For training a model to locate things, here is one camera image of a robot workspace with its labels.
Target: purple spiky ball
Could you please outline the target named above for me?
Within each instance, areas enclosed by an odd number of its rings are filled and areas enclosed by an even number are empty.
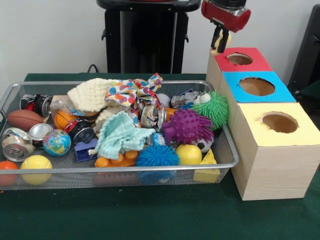
[[[190,109],[179,109],[170,117],[169,122],[162,125],[164,138],[170,143],[173,138],[179,144],[192,144],[203,139],[206,142],[212,140],[214,133],[209,129],[213,123],[206,116],[200,116],[196,111]]]

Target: red square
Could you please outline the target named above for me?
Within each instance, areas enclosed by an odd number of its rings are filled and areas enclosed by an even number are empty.
[[[270,72],[267,60],[255,47],[226,48],[214,56],[222,72]]]

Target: yellow cheese toy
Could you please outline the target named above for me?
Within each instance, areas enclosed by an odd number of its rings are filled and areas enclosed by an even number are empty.
[[[214,153],[210,149],[203,158],[201,165],[217,164]],[[220,176],[219,169],[197,169],[194,171],[193,180],[196,182],[215,184]]]

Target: green spiky ball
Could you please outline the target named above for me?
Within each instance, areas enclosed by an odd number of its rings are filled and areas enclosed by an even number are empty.
[[[229,107],[227,99],[224,96],[220,96],[217,92],[209,92],[211,100],[192,106],[192,110],[195,110],[199,115],[206,116],[211,119],[214,127],[212,130],[221,128],[228,122]]]

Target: soccer ball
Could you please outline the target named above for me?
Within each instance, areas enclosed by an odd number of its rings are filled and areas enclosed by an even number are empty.
[[[196,144],[198,148],[200,148],[201,152],[203,154],[206,154],[210,148],[211,148],[211,145],[214,143],[214,138],[212,137],[211,138],[211,141],[209,142],[206,142],[205,140],[203,139],[199,139],[198,140],[198,143]]]

